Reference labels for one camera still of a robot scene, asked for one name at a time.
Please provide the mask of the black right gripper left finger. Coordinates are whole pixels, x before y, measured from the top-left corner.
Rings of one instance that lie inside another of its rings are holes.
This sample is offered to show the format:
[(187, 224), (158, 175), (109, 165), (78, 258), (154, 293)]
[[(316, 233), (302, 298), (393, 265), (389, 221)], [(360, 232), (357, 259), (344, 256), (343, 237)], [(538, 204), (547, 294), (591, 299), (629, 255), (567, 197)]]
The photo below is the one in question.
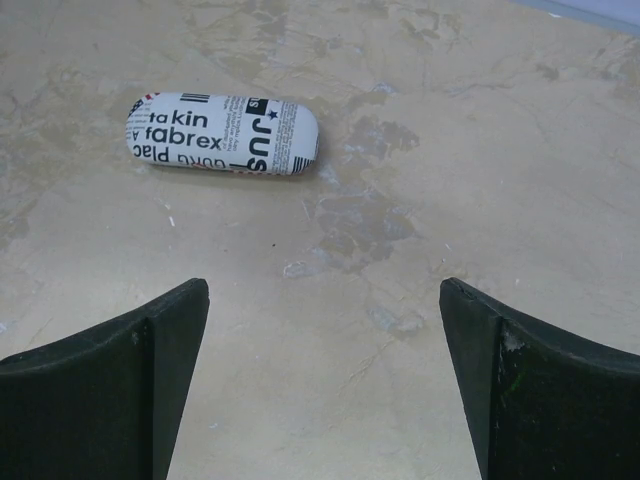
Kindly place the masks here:
[(209, 310), (205, 280), (1, 361), (4, 479), (164, 479)]

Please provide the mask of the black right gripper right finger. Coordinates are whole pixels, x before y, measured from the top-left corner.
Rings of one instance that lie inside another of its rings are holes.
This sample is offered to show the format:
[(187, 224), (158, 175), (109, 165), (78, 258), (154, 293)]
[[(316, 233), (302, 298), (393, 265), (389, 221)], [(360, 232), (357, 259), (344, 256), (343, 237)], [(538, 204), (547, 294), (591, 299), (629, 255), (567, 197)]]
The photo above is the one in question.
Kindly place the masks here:
[(636, 479), (639, 358), (457, 278), (439, 307), (484, 479)]

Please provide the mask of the white printed glasses case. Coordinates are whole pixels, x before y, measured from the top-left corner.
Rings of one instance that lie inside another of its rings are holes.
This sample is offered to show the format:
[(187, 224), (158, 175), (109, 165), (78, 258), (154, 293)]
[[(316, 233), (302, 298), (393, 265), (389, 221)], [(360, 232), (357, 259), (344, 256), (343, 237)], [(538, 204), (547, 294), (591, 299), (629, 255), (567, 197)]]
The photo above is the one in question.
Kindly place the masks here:
[(315, 162), (319, 126), (293, 102), (154, 92), (133, 105), (125, 137), (134, 157), (155, 165), (290, 176)]

